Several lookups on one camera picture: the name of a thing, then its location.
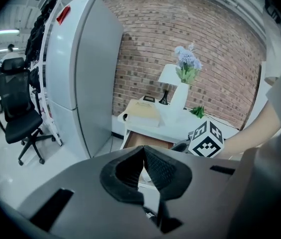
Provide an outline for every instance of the black office chair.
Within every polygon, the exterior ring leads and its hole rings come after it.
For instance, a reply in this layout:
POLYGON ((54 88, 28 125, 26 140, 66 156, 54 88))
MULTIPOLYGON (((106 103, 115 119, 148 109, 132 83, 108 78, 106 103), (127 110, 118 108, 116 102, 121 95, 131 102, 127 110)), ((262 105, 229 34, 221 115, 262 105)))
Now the black office chair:
POLYGON ((52 135, 37 136, 39 133, 43 134, 39 128, 43 120, 38 101, 38 93, 34 91, 40 114, 34 109, 34 104, 30 98, 30 71, 24 68, 23 58, 11 58, 4 60, 1 72, 0 96, 7 122, 5 139, 7 143, 21 141, 21 144, 25 145, 18 158, 19 165, 23 165, 21 158, 31 145, 33 145, 36 154, 39 156, 40 163, 44 164, 45 161, 41 157, 35 143, 48 138, 55 141, 55 137, 52 135))

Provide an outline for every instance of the white floor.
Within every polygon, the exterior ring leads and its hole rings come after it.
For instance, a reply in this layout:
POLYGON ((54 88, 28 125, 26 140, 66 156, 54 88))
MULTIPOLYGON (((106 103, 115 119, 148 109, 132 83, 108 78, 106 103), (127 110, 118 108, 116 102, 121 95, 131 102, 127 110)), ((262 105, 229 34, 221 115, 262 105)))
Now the white floor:
MULTIPOLYGON (((111 137, 96 156, 109 153, 110 148, 111 151, 118 150, 121 145, 121 139, 111 137)), ((24 165, 20 166, 17 158, 23 146, 20 142, 7 144, 4 132, 0 130, 0 199, 15 209, 37 187, 79 161, 65 144, 60 147, 50 139, 37 142, 37 148, 45 164, 39 163, 33 147, 30 147, 22 158, 24 165)))

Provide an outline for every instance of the black lamp base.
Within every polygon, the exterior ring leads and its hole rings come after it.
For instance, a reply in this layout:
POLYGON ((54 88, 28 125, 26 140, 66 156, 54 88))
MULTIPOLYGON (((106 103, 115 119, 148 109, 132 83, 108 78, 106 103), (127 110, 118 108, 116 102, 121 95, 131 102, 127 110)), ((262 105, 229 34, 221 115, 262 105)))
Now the black lamp base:
POLYGON ((159 103, 161 103, 162 105, 166 105, 166 106, 168 105, 168 101, 167 101, 168 92, 169 90, 165 90, 164 96, 159 101, 159 103))

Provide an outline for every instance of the white refrigerator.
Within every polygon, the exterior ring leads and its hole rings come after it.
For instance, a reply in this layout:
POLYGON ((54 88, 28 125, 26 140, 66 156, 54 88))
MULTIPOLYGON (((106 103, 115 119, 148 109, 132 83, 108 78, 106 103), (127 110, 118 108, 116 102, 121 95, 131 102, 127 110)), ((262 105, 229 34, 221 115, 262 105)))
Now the white refrigerator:
POLYGON ((65 148, 94 157, 111 135, 115 69, 123 26, 102 0, 73 0, 55 22, 46 56, 51 114, 65 148))

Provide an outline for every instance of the white vase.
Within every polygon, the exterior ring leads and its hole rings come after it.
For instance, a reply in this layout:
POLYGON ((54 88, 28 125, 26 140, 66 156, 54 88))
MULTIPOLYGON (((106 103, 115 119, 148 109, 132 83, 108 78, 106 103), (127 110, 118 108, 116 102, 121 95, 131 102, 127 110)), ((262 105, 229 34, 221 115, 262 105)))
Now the white vase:
POLYGON ((176 122, 180 113, 184 109, 188 97, 189 85, 186 83, 179 83, 174 96, 171 99, 169 106, 170 122, 176 122))

